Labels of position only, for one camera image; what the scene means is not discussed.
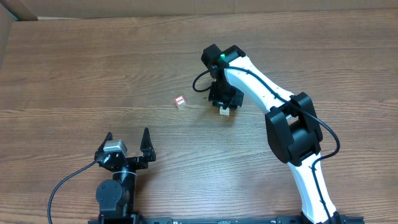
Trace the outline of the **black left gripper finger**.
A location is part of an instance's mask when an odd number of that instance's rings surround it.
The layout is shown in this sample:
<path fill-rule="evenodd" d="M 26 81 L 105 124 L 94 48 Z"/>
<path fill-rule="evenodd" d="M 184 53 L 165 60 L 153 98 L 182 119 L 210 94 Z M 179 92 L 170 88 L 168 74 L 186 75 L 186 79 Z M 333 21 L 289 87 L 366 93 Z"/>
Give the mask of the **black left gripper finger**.
<path fill-rule="evenodd" d="M 140 151 L 143 153 L 143 157 L 147 162 L 156 161 L 156 153 L 150 139 L 149 128 L 144 129 Z"/>
<path fill-rule="evenodd" d="M 113 139 L 113 134 L 112 134 L 111 132 L 109 132 L 109 133 L 106 135 L 104 141 L 101 143 L 101 145 L 100 145 L 100 147 L 98 148 L 97 152 L 98 152 L 98 153 L 103 152 L 103 151 L 104 151 L 104 146 L 105 146 L 105 144 L 106 144 L 108 141 L 111 141 L 112 139 Z"/>

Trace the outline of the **plain cream wooden block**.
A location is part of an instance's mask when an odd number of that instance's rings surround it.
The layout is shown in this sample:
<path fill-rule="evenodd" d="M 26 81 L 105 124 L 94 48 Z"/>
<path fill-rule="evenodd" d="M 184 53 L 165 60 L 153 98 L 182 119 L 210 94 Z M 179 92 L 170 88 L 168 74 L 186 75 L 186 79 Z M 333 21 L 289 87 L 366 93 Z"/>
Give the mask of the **plain cream wooden block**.
<path fill-rule="evenodd" d="M 223 116 L 229 116 L 230 109 L 229 108 L 224 109 L 222 106 L 220 106 L 219 113 L 220 113 L 220 115 L 223 115 Z"/>

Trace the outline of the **red letter wooden block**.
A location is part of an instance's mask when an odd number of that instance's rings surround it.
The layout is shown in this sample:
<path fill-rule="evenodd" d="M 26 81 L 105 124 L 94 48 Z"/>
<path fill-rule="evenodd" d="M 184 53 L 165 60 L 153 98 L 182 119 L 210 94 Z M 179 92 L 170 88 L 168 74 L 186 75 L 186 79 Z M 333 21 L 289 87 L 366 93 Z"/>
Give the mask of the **red letter wooden block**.
<path fill-rule="evenodd" d="M 187 101 L 185 100 L 183 95 L 177 96 L 174 98 L 174 102 L 178 109 L 181 109 L 187 105 Z"/>

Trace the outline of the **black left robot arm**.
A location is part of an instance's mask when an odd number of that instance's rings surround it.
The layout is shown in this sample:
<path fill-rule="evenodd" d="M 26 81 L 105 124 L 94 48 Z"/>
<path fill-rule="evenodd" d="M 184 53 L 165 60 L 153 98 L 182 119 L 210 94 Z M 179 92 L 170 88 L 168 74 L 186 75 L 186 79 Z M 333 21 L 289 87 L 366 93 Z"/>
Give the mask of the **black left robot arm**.
<path fill-rule="evenodd" d="M 140 212 L 134 209 L 137 170 L 147 169 L 156 161 L 156 153 L 150 140 L 148 128 L 141 140 L 141 156 L 128 157 L 123 140 L 113 140 L 108 133 L 95 152 L 95 162 L 112 172 L 112 178 L 103 181 L 96 189 L 99 215 L 96 223 L 144 223 Z"/>

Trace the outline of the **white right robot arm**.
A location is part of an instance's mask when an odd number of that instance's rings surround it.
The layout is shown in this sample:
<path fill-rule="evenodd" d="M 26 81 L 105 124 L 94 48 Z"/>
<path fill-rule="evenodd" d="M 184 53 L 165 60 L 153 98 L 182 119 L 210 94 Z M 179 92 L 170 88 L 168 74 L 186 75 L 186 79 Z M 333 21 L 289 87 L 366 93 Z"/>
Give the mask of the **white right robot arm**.
<path fill-rule="evenodd" d="M 337 223 L 321 170 L 321 128 L 311 98 L 295 95 L 267 78 L 237 46 L 220 50 L 215 44 L 201 56 L 215 79 L 209 100 L 221 114 L 228 114 L 249 97 L 265 115 L 267 142 L 275 156 L 292 171 L 302 200 L 302 215 L 308 223 Z"/>

